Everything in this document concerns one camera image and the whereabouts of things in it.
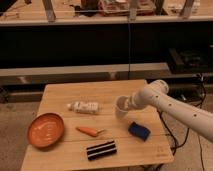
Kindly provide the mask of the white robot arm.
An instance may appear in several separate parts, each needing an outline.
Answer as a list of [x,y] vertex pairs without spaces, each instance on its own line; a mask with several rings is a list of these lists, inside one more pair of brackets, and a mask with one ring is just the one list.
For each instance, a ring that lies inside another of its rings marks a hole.
[[213,113],[181,102],[167,95],[169,86],[164,80],[155,80],[133,93],[128,105],[143,109],[151,105],[174,117],[213,143]]

